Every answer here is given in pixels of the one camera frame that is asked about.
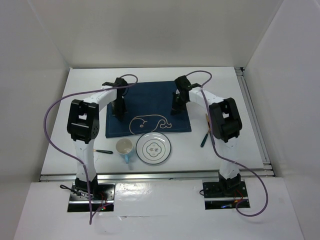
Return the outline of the blue whale placemat cloth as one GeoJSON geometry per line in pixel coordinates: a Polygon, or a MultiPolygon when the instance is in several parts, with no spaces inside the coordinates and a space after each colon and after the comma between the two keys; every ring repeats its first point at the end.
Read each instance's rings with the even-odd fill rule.
{"type": "Polygon", "coordinates": [[[191,123],[187,111],[171,115],[174,81],[140,82],[124,96],[123,120],[113,114],[113,104],[106,107],[106,138],[140,135],[149,132],[187,133],[191,123]]]}

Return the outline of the light blue mug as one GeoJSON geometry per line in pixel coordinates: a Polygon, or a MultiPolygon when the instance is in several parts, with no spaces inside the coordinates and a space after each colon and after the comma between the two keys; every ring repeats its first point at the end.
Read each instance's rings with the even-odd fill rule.
{"type": "Polygon", "coordinates": [[[129,164],[131,157],[134,155],[134,144],[128,138],[121,138],[115,145],[117,153],[129,164]]]}

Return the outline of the white plate blue rim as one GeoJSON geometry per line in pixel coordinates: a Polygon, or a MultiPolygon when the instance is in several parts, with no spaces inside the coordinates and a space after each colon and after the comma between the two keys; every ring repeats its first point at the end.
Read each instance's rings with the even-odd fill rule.
{"type": "Polygon", "coordinates": [[[160,132],[149,132],[137,140],[135,150],[143,163],[156,166],[169,159],[172,145],[166,135],[160,132]]]}

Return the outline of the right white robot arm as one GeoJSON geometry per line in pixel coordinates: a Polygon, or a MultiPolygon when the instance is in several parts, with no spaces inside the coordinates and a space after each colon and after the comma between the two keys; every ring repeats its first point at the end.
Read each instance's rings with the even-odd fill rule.
{"type": "Polygon", "coordinates": [[[235,100],[222,98],[201,88],[198,83],[190,83],[185,75],[174,80],[177,90],[172,94],[171,115],[187,110],[187,103],[196,103],[208,110],[208,124],[213,137],[217,156],[221,157],[218,171],[218,190],[223,196],[230,196],[241,183],[237,143],[243,127],[235,100]]]}

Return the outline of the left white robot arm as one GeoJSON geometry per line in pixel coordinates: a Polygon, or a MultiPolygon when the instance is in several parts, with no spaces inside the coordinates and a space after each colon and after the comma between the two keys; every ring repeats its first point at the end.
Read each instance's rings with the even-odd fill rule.
{"type": "Polygon", "coordinates": [[[94,141],[100,130],[100,111],[111,104],[111,111],[119,121],[124,119],[126,110],[125,87],[129,84],[122,78],[105,82],[101,91],[84,100],[74,99],[70,104],[67,132],[73,140],[77,165],[75,188],[88,200],[99,193],[98,175],[94,163],[94,141]]]}

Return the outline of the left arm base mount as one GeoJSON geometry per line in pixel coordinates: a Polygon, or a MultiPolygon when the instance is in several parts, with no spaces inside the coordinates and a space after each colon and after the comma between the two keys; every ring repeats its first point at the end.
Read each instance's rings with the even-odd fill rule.
{"type": "Polygon", "coordinates": [[[87,192],[77,190],[74,184],[71,187],[61,184],[59,187],[63,190],[68,190],[70,193],[67,207],[68,213],[89,212],[89,199],[91,199],[93,213],[97,211],[98,208],[100,208],[100,212],[114,211],[116,189],[116,185],[114,183],[99,184],[96,192],[91,194],[90,197],[87,192]]]}

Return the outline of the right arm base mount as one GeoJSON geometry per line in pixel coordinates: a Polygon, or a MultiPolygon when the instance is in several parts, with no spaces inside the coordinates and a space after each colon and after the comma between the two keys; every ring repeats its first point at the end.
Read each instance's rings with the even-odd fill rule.
{"type": "Polygon", "coordinates": [[[247,187],[244,181],[231,192],[224,193],[218,182],[203,182],[199,194],[204,197],[206,210],[222,210],[238,208],[250,208],[247,187]]]}

